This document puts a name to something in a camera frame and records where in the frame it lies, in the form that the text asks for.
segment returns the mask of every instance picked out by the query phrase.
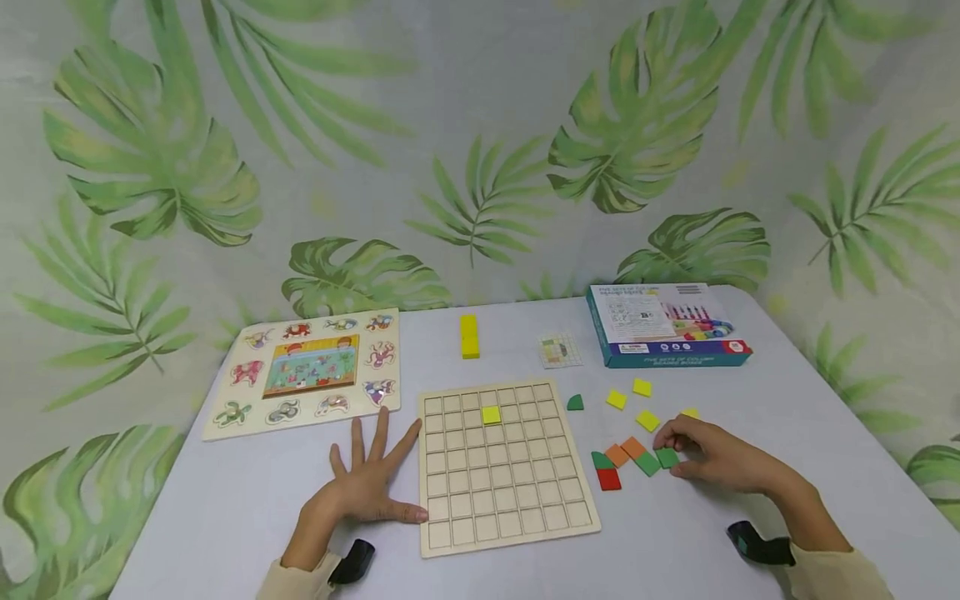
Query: yellow square tile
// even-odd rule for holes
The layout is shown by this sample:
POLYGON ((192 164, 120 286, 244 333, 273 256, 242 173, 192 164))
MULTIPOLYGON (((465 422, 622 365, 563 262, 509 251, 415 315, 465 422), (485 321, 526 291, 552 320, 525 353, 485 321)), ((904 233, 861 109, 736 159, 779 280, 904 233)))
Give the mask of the yellow square tile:
POLYGON ((660 419, 650 411, 643 411, 636 416, 636 422, 643 425, 643 428, 653 433, 654 429, 660 426, 660 419))
POLYGON ((634 379, 634 394, 650 397, 654 393, 654 384, 644 379, 634 379))
POLYGON ((623 407, 627 405, 627 397, 620 394, 617 390, 610 390, 610 395, 607 396, 607 403, 613 408, 622 411, 623 407))
POLYGON ((483 407, 483 424, 493 425, 499 422, 500 422, 500 407, 484 406, 483 407))

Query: orange tile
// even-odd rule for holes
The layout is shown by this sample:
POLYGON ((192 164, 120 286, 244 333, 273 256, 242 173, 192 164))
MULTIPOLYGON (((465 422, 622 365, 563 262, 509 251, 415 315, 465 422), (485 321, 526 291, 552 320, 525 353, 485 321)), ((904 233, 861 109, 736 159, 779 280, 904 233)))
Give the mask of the orange tile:
POLYGON ((634 460, 640 458, 640 456, 647 451, 647 449, 643 447, 643 444, 633 437, 621 444, 620 447, 634 460))
POLYGON ((630 460, 630 455, 623 451, 623 448, 614 444, 607 448, 607 451, 604 452, 607 455, 607 458, 613 462, 613 465, 617 468, 623 467, 623 465, 630 460))

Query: fabric backdrop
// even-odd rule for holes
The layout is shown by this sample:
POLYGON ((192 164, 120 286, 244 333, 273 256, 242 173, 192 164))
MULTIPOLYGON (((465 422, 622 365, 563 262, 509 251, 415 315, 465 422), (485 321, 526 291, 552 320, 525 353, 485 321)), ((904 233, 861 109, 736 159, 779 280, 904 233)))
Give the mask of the fabric backdrop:
POLYGON ((958 34, 951 0, 3 0, 0 596, 105 597, 242 326, 593 281, 755 294, 960 527, 958 34))

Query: right hand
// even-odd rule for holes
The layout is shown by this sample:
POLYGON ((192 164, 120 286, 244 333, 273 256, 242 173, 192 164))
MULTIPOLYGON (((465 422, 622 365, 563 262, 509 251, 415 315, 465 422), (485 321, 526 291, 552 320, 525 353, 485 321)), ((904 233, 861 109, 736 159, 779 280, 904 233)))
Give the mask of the right hand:
POLYGON ((697 448, 703 460, 689 460, 670 469, 683 479, 699 479, 734 492, 770 495, 795 484, 805 483, 787 464, 747 444, 721 427, 679 415, 664 424, 654 439, 654 449, 697 448))

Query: beige sleeve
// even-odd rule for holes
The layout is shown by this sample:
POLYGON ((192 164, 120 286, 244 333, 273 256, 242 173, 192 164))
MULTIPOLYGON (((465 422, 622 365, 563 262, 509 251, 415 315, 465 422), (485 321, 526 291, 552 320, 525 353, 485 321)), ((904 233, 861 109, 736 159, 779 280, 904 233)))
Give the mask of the beige sleeve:
POLYGON ((273 561, 256 600, 326 600, 333 591, 326 580, 339 563, 339 556, 327 552, 317 568, 308 573, 280 566, 279 560, 273 561))
POLYGON ((790 543, 797 564, 786 568, 797 600, 894 600, 879 571, 858 550, 807 552, 790 543))

